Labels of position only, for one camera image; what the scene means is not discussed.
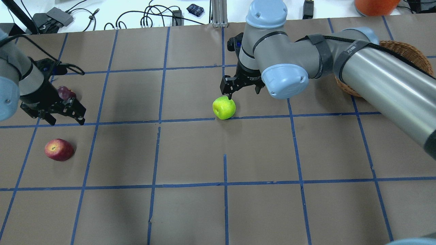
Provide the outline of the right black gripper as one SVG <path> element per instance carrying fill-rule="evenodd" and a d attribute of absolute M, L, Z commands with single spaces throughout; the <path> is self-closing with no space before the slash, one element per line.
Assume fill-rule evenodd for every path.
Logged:
<path fill-rule="evenodd" d="M 255 86 L 255 92 L 260 94 L 265 83 L 262 80 L 259 69 L 251 69 L 238 63 L 235 76 L 223 76 L 220 83 L 220 91 L 223 96 L 227 96 L 228 100 L 232 99 L 233 93 L 247 86 Z"/>

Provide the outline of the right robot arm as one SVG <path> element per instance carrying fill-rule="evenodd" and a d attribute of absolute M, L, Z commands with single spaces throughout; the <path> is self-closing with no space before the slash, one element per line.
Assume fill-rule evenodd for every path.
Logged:
<path fill-rule="evenodd" d="M 281 0 L 254 0 L 243 33 L 227 47 L 238 57 L 235 76 L 223 76 L 220 91 L 231 98 L 246 86 L 266 87 L 275 99 L 288 99 L 310 79 L 333 73 L 403 130 L 432 158 L 436 155 L 435 78 L 399 54 L 379 45 L 368 27 L 330 36 L 307 35 L 291 42 Z"/>

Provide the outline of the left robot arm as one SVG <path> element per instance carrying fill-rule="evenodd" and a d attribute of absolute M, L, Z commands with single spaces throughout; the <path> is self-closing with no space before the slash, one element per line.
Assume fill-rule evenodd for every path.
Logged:
<path fill-rule="evenodd" d="M 80 67 L 61 62 L 50 54 L 46 59 L 33 60 L 14 43 L 20 37 L 46 53 L 26 34 L 9 36 L 1 31 L 1 120 L 11 118 L 17 108 L 21 108 L 31 118 L 40 118 L 52 126 L 56 124 L 53 114 L 73 118 L 83 125 L 86 108 L 73 96 L 59 96 L 58 90 L 49 79 L 51 76 L 63 76 L 67 74 L 67 70 L 81 76 L 85 72 Z"/>

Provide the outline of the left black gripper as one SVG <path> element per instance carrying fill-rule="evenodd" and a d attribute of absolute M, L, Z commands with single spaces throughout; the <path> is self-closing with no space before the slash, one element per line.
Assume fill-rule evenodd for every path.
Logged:
<path fill-rule="evenodd" d="M 62 100 L 53 84 L 45 83 L 34 93 L 20 96 L 20 108 L 31 118 L 45 120 L 51 126 L 56 124 L 54 114 L 73 118 L 79 125 L 85 123 L 86 108 L 77 98 Z"/>

